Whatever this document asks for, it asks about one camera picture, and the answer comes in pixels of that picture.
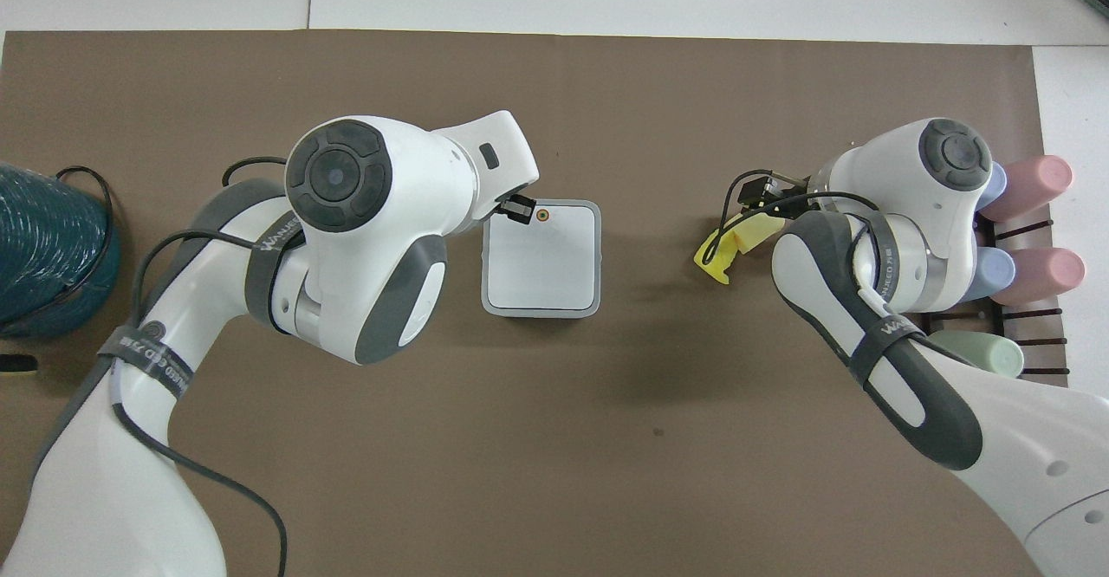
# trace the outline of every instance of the pink cylinder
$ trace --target pink cylinder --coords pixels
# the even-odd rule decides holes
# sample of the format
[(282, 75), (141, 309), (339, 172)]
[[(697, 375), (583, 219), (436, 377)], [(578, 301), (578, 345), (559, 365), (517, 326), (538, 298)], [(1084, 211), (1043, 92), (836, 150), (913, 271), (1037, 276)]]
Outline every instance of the pink cylinder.
[(990, 297), (1015, 306), (1068, 292), (1082, 283), (1086, 263), (1065, 247), (1029, 247), (1009, 253), (1017, 266), (1013, 284)]
[(1007, 222), (1044, 206), (1075, 182), (1070, 164), (1055, 155), (1042, 155), (1005, 166), (1008, 185), (980, 213), (994, 222)]

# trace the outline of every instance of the blue plastic-wrapped roll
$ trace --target blue plastic-wrapped roll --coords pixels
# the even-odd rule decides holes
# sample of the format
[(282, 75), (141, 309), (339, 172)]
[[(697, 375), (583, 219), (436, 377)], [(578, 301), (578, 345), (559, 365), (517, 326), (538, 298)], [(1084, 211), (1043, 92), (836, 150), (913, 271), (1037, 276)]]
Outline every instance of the blue plastic-wrapped roll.
[(0, 337), (58, 336), (88, 321), (120, 269), (119, 234), (105, 246), (105, 233), (92, 196), (0, 163)]

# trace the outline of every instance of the white robotic arm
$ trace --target white robotic arm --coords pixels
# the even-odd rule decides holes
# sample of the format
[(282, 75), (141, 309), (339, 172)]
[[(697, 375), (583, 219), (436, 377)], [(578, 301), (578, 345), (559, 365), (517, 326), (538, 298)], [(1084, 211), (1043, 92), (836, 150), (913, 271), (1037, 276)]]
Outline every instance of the white robotic arm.
[[(882, 212), (841, 201), (804, 213), (774, 247), (774, 283), (904, 438), (974, 489), (1045, 576), (1105, 575), (1109, 402), (978, 370), (930, 344), (898, 314), (949, 307), (973, 273), (966, 255), (973, 254), (970, 214), (980, 190), (958, 192), (938, 173), (910, 173), (930, 165), (928, 150), (912, 144), (936, 122), (892, 131), (825, 169), (822, 176), (833, 176), (825, 186), (855, 191)], [(953, 121), (942, 126), (948, 135), (969, 131)], [(975, 135), (967, 140), (978, 149)], [(909, 145), (892, 145), (898, 141)], [(949, 145), (966, 151), (965, 143)], [(984, 144), (980, 151), (977, 159), (987, 160)], [(979, 168), (977, 159), (959, 164)], [(856, 179), (836, 184), (840, 174)], [(891, 181), (898, 175), (903, 182)]]
[(496, 209), (527, 221), (516, 191), (538, 176), (508, 112), (437, 132), (353, 117), (294, 146), (284, 188), (252, 180), (222, 191), (192, 227), (234, 243), (183, 242), (135, 330), (105, 345), (128, 355), (100, 356), (68, 404), (0, 575), (225, 575), (215, 530), (174, 463), (136, 441), (113, 406), (166, 445), (192, 368), (246, 313), (358, 364), (396, 353), (435, 306), (444, 236)]

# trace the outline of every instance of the velcro cable strap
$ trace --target velcro cable strap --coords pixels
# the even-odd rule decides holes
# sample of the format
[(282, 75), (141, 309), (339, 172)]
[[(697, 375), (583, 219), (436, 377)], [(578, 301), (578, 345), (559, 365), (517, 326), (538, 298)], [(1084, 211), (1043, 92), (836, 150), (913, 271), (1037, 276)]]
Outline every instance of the velcro cable strap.
[(177, 352), (131, 326), (115, 328), (96, 355), (114, 356), (139, 367), (177, 399), (181, 399), (193, 382), (193, 370), (177, 356)]
[(246, 310), (252, 317), (273, 326), (281, 333), (285, 331), (277, 327), (273, 316), (273, 292), (274, 283), (277, 281), (277, 269), (281, 267), (285, 251), (303, 243), (304, 229), (301, 226), (301, 219), (288, 211), (254, 242), (251, 261), (246, 264)]
[(852, 352), (851, 362), (847, 364), (847, 370), (851, 371), (851, 375), (855, 376), (856, 383), (866, 384), (866, 381), (871, 379), (874, 365), (878, 364), (886, 350), (902, 338), (912, 335), (924, 336), (924, 333), (904, 315), (886, 315), (876, 321), (863, 334), (863, 340)]

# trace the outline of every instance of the teal spool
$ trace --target teal spool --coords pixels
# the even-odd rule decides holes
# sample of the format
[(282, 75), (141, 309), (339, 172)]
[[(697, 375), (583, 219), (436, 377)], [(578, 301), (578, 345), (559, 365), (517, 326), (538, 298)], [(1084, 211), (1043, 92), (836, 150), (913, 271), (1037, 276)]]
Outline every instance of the teal spool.
[(103, 305), (120, 269), (119, 233), (105, 246), (108, 229), (92, 196), (0, 163), (0, 337), (58, 336)]

